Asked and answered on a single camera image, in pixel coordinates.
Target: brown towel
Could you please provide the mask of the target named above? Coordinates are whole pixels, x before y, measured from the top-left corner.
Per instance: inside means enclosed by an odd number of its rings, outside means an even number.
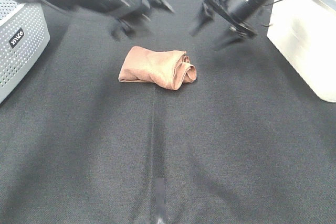
[[[153,82],[177,90],[182,83],[196,80],[196,68],[185,51],[154,52],[133,47],[119,74],[120,82]]]

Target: towel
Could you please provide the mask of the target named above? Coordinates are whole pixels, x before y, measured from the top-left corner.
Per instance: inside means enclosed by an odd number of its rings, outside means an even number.
[[[155,52],[135,46],[122,65],[120,82],[153,82],[171,90],[196,80],[196,68],[186,51]]]

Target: table surface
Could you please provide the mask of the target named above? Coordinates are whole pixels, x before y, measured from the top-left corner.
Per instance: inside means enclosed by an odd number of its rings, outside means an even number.
[[[199,0],[168,0],[153,35],[115,42],[111,19],[44,7],[51,41],[0,105],[0,223],[332,223],[336,105],[320,100],[249,22],[254,40],[193,38]],[[198,80],[178,91],[119,83],[132,46],[186,50]]]

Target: folded cloth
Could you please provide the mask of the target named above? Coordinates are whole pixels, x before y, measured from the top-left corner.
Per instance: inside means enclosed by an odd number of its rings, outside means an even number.
[[[127,54],[119,74],[120,82],[153,82],[177,90],[196,80],[196,68],[185,51],[154,52],[135,46]]]

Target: perforated metal panel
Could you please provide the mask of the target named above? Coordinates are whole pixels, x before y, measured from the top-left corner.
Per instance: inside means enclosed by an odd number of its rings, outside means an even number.
[[[0,20],[11,14],[18,6],[14,0],[0,0]]]
[[[17,86],[41,55],[50,37],[41,5],[0,3],[0,102]],[[22,29],[24,36],[14,48],[11,39]]]

